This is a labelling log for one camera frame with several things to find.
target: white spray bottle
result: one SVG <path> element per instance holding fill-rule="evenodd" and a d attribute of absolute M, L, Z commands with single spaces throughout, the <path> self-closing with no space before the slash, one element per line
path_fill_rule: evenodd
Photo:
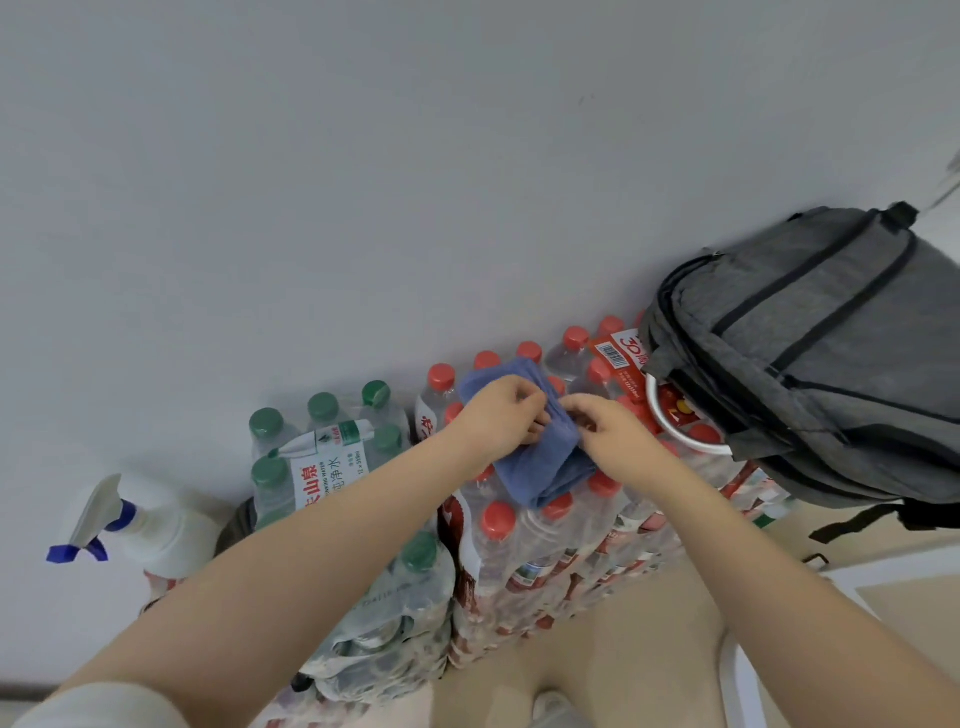
<path fill-rule="evenodd" d="M 119 537 L 144 570 L 165 579 L 186 578 L 213 559 L 220 526 L 210 517 L 176 504 L 142 508 L 120 498 L 119 484 L 120 475 L 110 475 L 77 496 L 67 512 L 67 538 L 50 547 L 47 561 L 69 564 L 81 549 L 106 561 L 103 531 Z"/>

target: white bucket handle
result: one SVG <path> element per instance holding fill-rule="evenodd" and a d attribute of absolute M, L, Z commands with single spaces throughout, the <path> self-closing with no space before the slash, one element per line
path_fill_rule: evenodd
<path fill-rule="evenodd" d="M 730 447 L 727 445 L 702 443 L 680 431 L 677 426 L 673 424 L 673 421 L 666 416 L 666 413 L 663 412 L 663 408 L 660 407 L 660 397 L 658 396 L 657 390 L 659 383 L 653 376 L 645 376 L 647 377 L 647 404 L 650 405 L 650 411 L 654 413 L 654 419 L 657 420 L 657 423 L 663 428 L 664 432 L 670 435 L 670 437 L 676 438 L 688 448 L 695 449 L 698 452 L 705 452 L 708 455 L 732 454 Z"/>

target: stack of water bottles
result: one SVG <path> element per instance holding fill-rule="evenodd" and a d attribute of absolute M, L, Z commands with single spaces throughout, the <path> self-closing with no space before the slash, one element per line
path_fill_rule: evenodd
<path fill-rule="evenodd" d="M 620 319 L 608 316 L 593 340 L 629 333 Z M 626 394 L 611 362 L 596 355 L 590 340 L 585 328 L 570 327 L 546 356 L 532 341 L 521 343 L 516 356 L 542 366 L 558 395 L 585 392 L 619 400 L 666 448 L 758 524 L 782 515 L 787 493 L 756 466 L 689 449 L 663 434 L 642 393 Z M 500 361 L 495 352 L 480 352 L 473 367 L 495 366 Z M 416 410 L 421 438 L 442 430 L 463 409 L 456 378 L 448 364 L 430 368 Z M 677 390 L 661 387 L 659 400 L 690 437 L 721 442 L 716 428 Z M 654 503 L 604 473 L 533 509 L 517 504 L 489 467 L 444 503 L 440 523 L 442 537 L 457 560 L 449 648 L 449 661 L 455 667 L 465 667 L 504 643 L 551 629 L 558 619 L 587 609 L 684 551 L 676 531 Z"/>
<path fill-rule="evenodd" d="M 306 409 L 305 432 L 273 408 L 250 417 L 256 530 L 348 487 L 410 448 L 409 420 L 386 382 L 367 383 L 358 397 L 321 392 Z M 300 669 L 301 678 L 312 680 L 306 692 L 330 721 L 362 715 L 364 706 L 418 690 L 443 674 L 455 580 L 453 559 L 431 520 Z M 310 715 L 319 710 L 312 706 Z"/>

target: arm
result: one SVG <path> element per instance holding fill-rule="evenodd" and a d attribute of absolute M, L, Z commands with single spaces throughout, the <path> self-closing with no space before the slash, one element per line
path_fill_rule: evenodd
<path fill-rule="evenodd" d="M 730 629 L 794 728 L 956 726 L 960 687 L 792 559 L 616 402 L 565 398 L 584 449 L 651 498 L 684 541 Z"/>
<path fill-rule="evenodd" d="M 59 692 L 135 683 L 193 726 L 249 725 L 445 498 L 536 442 L 545 405 L 526 379 L 491 383 L 435 437 L 217 557 Z"/>

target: forearm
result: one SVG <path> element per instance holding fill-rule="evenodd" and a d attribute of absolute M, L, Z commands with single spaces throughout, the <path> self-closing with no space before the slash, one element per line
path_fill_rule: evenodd
<path fill-rule="evenodd" d="M 791 725 L 957 724 L 960 688 L 677 465 L 658 503 Z"/>
<path fill-rule="evenodd" d="M 255 533 L 138 619 L 62 690 L 132 682 L 194 726 L 245 726 L 437 506 L 487 463 L 451 428 Z"/>

